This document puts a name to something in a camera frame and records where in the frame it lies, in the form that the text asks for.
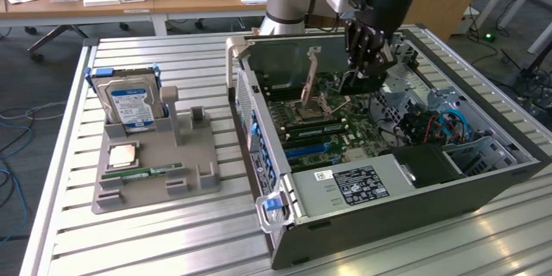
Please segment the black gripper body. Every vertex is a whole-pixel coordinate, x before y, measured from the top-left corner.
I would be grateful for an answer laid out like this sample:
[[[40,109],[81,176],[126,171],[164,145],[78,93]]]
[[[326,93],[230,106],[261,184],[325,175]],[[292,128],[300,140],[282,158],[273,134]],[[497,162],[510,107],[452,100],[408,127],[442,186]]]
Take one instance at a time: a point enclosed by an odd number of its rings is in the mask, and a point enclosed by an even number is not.
[[[389,39],[402,24],[413,0],[365,0],[365,7],[354,13],[356,25],[382,32]]]

